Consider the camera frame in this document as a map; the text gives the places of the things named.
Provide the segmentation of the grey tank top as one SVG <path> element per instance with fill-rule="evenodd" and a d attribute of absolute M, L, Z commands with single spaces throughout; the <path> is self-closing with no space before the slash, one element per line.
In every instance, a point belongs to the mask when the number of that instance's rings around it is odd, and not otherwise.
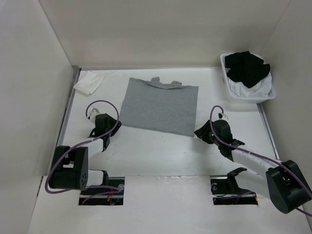
<path fill-rule="evenodd" d="M 120 110 L 124 126 L 193 137 L 197 86 L 130 78 Z"/>

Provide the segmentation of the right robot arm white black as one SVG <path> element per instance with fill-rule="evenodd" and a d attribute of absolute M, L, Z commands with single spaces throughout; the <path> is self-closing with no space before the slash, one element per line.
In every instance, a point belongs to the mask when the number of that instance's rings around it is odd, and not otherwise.
<path fill-rule="evenodd" d="M 216 145 L 225 158 L 241 164 L 240 168 L 227 174 L 226 187 L 231 194 L 240 190 L 261 194 L 284 214 L 311 201 L 312 191 L 294 161 L 257 156 L 245 148 L 244 142 L 233 138 L 227 121 L 209 120 L 195 131 L 195 135 Z"/>

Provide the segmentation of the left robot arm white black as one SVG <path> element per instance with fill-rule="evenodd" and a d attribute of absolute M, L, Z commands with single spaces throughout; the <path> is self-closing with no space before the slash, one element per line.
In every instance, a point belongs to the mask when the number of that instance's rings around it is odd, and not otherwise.
<path fill-rule="evenodd" d="M 86 141 L 75 146 L 60 145 L 56 147 L 46 188 L 68 190 L 85 190 L 93 188 L 98 194 L 109 190 L 109 177 L 106 171 L 89 168 L 89 159 L 104 152 L 110 138 L 122 126 L 121 121 L 108 114 L 98 114 L 93 120 L 95 127 Z"/>

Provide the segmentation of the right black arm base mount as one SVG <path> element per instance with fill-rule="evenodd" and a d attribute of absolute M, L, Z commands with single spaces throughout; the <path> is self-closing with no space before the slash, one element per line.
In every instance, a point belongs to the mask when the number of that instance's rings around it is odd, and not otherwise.
<path fill-rule="evenodd" d="M 214 205 L 258 205 L 257 195 L 238 186 L 236 176 L 246 171 L 237 168 L 224 176 L 210 178 Z"/>

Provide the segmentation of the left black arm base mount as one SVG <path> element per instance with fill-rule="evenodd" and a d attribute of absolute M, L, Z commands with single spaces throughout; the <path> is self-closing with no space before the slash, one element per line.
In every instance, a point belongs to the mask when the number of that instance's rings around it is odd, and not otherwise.
<path fill-rule="evenodd" d="M 80 192 L 80 206 L 122 206 L 124 203 L 125 177 L 110 177 L 104 171 L 101 185 L 87 186 Z"/>

